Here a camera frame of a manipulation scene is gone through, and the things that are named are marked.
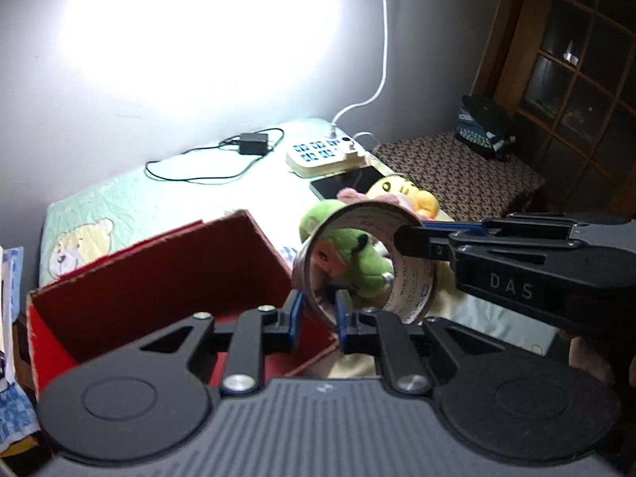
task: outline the white cable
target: white cable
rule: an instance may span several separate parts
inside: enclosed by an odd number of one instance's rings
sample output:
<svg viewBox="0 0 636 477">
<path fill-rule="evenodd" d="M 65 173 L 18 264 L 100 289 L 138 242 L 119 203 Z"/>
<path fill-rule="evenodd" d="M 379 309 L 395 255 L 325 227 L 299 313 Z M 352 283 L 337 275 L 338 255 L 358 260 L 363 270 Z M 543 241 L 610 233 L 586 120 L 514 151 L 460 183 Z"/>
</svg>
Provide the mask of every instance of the white cable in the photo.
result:
<svg viewBox="0 0 636 477">
<path fill-rule="evenodd" d="M 368 133 L 367 131 L 364 131 L 364 132 L 361 132 L 361 133 L 355 133 L 351 137 L 354 138 L 354 140 L 357 140 L 360 136 L 371 136 L 371 138 L 373 138 L 375 140 L 375 145 L 371 148 L 371 154 L 375 154 L 375 151 L 378 150 L 378 147 L 381 145 L 379 139 L 377 139 L 373 133 Z"/>
<path fill-rule="evenodd" d="M 382 52 L 382 80 L 380 81 L 380 85 L 378 86 L 376 92 L 373 94 L 373 97 L 365 100 L 364 102 L 359 102 L 357 104 L 351 104 L 339 111 L 332 120 L 332 135 L 336 133 L 336 125 L 338 123 L 339 118 L 345 114 L 347 111 L 353 109 L 354 107 L 363 107 L 365 105 L 370 104 L 376 98 L 380 96 L 382 89 L 384 88 L 384 83 L 387 81 L 387 53 L 389 50 L 389 11 L 387 9 L 387 0 L 382 0 L 382 17 L 384 20 L 384 50 Z"/>
</svg>

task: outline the green plush toy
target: green plush toy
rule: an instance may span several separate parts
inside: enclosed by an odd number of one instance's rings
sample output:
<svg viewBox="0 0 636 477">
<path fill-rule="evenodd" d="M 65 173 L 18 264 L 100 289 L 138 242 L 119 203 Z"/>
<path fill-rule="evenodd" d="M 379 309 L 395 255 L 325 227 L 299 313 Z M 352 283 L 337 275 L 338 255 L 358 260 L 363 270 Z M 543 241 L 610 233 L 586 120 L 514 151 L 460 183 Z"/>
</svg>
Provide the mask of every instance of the green plush toy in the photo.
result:
<svg viewBox="0 0 636 477">
<path fill-rule="evenodd" d="M 304 242 L 332 213 L 346 204 L 326 199 L 311 208 L 300 221 Z M 336 229 L 323 233 L 312 251 L 311 263 L 331 278 L 338 278 L 357 290 L 362 298 L 374 298 L 392 280 L 393 266 L 373 247 L 369 234 L 361 229 Z"/>
</svg>

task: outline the red cardboard box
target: red cardboard box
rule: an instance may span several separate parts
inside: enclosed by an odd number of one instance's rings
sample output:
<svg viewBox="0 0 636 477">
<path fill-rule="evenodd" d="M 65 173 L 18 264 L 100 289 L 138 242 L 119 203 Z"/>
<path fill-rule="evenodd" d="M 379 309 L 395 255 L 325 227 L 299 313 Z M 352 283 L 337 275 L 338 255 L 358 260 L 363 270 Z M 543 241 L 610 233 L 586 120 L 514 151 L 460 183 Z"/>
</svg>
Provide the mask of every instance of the red cardboard box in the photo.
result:
<svg viewBox="0 0 636 477">
<path fill-rule="evenodd" d="M 291 271 L 252 216 L 237 211 L 133 245 L 29 296 L 36 391 L 68 369 L 181 320 L 211 312 L 235 320 L 259 304 L 282 306 Z M 335 338 L 305 316 L 299 349 L 265 360 L 265 378 L 296 374 L 333 350 Z M 217 385 L 225 354 L 212 374 Z"/>
</svg>

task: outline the paper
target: paper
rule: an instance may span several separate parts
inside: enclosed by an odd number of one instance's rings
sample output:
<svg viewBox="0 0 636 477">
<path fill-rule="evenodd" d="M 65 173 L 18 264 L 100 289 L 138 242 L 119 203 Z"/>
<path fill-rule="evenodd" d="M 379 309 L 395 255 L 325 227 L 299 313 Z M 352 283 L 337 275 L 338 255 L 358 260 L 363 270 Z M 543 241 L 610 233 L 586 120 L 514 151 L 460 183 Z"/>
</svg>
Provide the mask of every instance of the paper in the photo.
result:
<svg viewBox="0 0 636 477">
<path fill-rule="evenodd" d="M 5 249 L 2 252 L 2 264 L 4 265 L 5 263 L 7 263 L 8 273 L 4 274 L 3 272 L 3 279 L 7 276 L 10 278 L 9 305 L 11 308 L 11 322 L 15 323 L 18 319 L 18 314 L 20 314 L 20 279 L 24 263 L 24 249 L 22 247 Z"/>
<path fill-rule="evenodd" d="M 13 332 L 11 323 L 11 287 L 12 287 L 12 271 L 11 271 L 11 259 L 5 260 L 4 253 L 2 254 L 2 344 L 0 349 L 4 361 L 2 363 L 2 378 L 0 378 L 0 390 L 4 390 L 7 384 L 15 382 L 15 369 L 14 369 L 14 343 Z"/>
<path fill-rule="evenodd" d="M 5 270 L 4 262 L 2 262 L 0 263 L 0 318 L 2 318 L 2 302 L 4 301 L 5 290 L 4 277 L 6 274 L 7 270 Z M 2 352 L 0 360 L 0 389 L 4 389 L 6 387 L 6 381 L 4 379 L 4 328 L 0 328 L 0 352 Z"/>
</svg>

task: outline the white power strip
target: white power strip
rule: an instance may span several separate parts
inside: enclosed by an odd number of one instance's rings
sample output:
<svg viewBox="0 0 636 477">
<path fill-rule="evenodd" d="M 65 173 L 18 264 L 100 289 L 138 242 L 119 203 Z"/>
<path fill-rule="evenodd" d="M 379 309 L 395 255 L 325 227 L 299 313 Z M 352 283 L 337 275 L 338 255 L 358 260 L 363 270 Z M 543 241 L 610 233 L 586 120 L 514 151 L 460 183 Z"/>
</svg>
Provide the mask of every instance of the white power strip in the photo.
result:
<svg viewBox="0 0 636 477">
<path fill-rule="evenodd" d="M 340 131 L 335 138 L 318 136 L 287 148 L 285 159 L 301 177 L 318 177 L 367 165 L 366 151 Z"/>
</svg>

